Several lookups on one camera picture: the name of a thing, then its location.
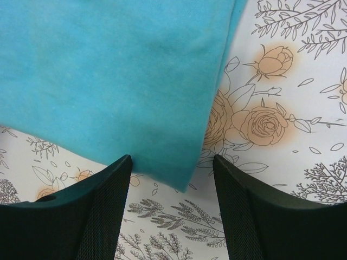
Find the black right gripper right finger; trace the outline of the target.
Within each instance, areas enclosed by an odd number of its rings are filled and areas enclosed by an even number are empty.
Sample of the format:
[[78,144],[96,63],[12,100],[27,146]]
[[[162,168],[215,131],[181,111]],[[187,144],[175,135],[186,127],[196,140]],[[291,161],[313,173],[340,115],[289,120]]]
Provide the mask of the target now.
[[213,171],[230,259],[346,259],[346,204],[292,196],[220,155]]

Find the turquoise t shirt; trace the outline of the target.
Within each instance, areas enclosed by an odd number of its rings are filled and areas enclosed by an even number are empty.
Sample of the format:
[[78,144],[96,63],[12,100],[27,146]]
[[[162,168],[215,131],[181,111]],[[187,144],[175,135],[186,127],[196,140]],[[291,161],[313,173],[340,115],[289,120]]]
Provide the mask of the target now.
[[1,124],[184,192],[246,1],[1,1]]

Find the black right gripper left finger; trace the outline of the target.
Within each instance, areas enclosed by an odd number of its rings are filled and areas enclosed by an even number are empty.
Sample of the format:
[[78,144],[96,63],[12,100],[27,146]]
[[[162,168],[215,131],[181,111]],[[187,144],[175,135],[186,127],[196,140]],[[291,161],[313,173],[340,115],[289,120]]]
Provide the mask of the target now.
[[132,160],[35,202],[1,206],[1,259],[113,259]]

